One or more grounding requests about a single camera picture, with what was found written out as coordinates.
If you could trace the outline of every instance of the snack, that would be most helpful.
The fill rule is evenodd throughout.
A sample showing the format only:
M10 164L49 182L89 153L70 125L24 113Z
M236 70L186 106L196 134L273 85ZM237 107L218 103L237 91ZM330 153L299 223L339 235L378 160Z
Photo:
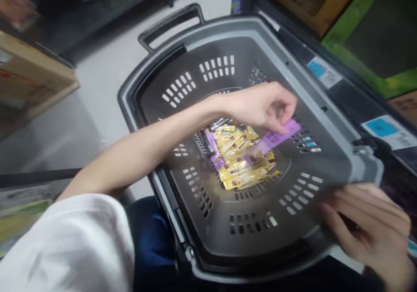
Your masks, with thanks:
M236 166L237 167L235 166L233 168L231 167L226 172L219 174L220 180L225 181L225 180L235 179L235 178L243 176L246 173L253 171L254 169L258 169L260 167L269 169L271 167L271 164L267 160L262 160L261 162L259 162L258 164L254 166L251 166L248 163L237 163Z
M222 145L219 149L221 155L225 155L226 151L235 143L235 141L240 138L243 134L240 131L235 131L233 135L227 140L226 143Z
M274 154L272 153L272 151L269 151L267 154L265 154L265 158L266 158L268 161L275 160L275 156L274 156Z
M229 139L232 135L233 135L232 131L215 131L213 133L215 140L224 139L224 138Z
M226 190L230 190L233 188L239 188L242 185L247 185L249 183L252 183L253 181L257 183L257 181L268 177L267 171L268 170L265 167L258 167L237 178L223 181L223 185L225 186Z
M260 139L252 126L221 118L202 130L210 160L225 189L246 189L279 174L270 150L300 129L295 122L286 127L288 135L268 132Z
M293 119L290 119L285 124L285 128L287 129L287 132L283 135L273 131L267 132L258 142L258 144L253 148L253 150L245 155L244 159L247 161L247 163L250 165L257 163L257 161L263 158L265 154L267 154L270 150L298 132L301 129L301 126L297 124L297 122Z
M254 185L256 185L256 184L260 184L261 182L263 182L263 181L265 181L265 180L267 180L267 179L269 179L269 178L271 178L271 177L274 177L274 176L276 176L276 175L278 175L278 174L279 174L279 171L275 171L275 172L273 172L272 174L268 175L267 177L265 177L265 178L263 178L263 179L260 179L260 180L255 180L255 181L252 181L252 182L250 182L250 183L243 184L243 185L241 185L240 187L238 187L238 189L239 189L239 190L243 190L243 189L246 189L246 188L250 188L250 187L252 187L252 186L254 186Z
M210 148L209 148L209 150L212 151L211 154L213 155L214 159L217 162L218 167L220 168L223 165L225 165L226 163L225 163L225 160L223 160L222 156L219 153L216 141L214 140L214 135L213 135L212 132L209 131L208 128L204 128L203 131L204 131L205 137L207 139L207 142L209 143L209 146L211 147L211 150L210 150Z
M229 125L229 124L224 124L220 127L217 127L216 130L217 131L232 131L232 132L235 132L236 131L236 126Z
M220 127L220 126L222 126L223 124L225 124L228 120L229 120L228 118L221 118L221 119L219 119L219 120L215 121L214 123L210 124L210 125L208 126L208 129L209 129L210 131L213 131L213 130L215 130L217 127Z

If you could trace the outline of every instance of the white shirt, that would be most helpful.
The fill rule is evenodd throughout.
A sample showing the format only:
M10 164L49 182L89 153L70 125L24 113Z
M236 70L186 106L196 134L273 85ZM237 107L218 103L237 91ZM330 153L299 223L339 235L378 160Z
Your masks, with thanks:
M131 291L133 241L122 205L83 194L51 205L0 262L0 291Z

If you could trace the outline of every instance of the purple snack package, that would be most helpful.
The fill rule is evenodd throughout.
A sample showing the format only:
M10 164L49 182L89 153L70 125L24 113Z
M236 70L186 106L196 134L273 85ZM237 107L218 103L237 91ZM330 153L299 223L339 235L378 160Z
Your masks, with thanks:
M253 148L251 153L246 154L243 158L249 165L255 164L258 159L262 158L265 154L271 151L280 143L290 138L293 134L301 129L301 126L297 124L292 118L284 125L287 129L285 134L278 134L274 131L268 131L258 144Z
M212 157L210 158L210 161L212 161L214 168L216 169L216 171L218 171L221 167L218 165L217 160L216 160L216 156L212 155Z
M207 137L207 139L210 143L210 146L212 147L212 149L215 152L214 155L210 159L213 161L213 158L214 158L217 162L217 165L218 165L219 169L220 169L222 166L226 165L226 162L225 162L225 160L223 160L222 156L220 155L220 152L219 152L218 147L217 147L216 140L214 139L214 134L210 131L207 131L207 129L204 129L204 132L205 132L205 135L206 135L206 137Z

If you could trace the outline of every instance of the floor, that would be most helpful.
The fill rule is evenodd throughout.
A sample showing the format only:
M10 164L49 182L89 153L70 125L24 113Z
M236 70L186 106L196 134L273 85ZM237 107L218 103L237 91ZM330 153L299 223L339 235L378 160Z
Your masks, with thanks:
M127 135L116 97L130 72L147 56L137 37L191 3L200 4L207 20L230 14L231 0L175 0L173 8L166 6L145 20L131 21L110 35L97 36L93 40L95 48L77 62L81 88L0 143L0 172L82 167ZM166 39L184 27L174 28L161 38ZM129 193L133 199L153 194L147 178L132 185ZM332 255L359 272L363 268L338 247Z

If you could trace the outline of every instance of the gray plastic shopping basket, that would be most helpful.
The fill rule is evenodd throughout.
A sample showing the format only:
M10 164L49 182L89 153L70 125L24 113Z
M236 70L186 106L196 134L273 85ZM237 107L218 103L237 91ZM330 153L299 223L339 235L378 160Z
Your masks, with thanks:
M199 24L157 49L149 46L193 17ZM279 81L298 97L295 119L302 130L275 150L280 175L246 190L225 190L198 133L172 148L149 175L177 249L194 274L217 282L259 282L325 257L334 241L318 202L350 182L379 183L383 166L370 147L352 144L359 134L269 23L257 15L205 21L193 4L146 30L139 42L149 56L119 91L131 132L211 94L266 80Z

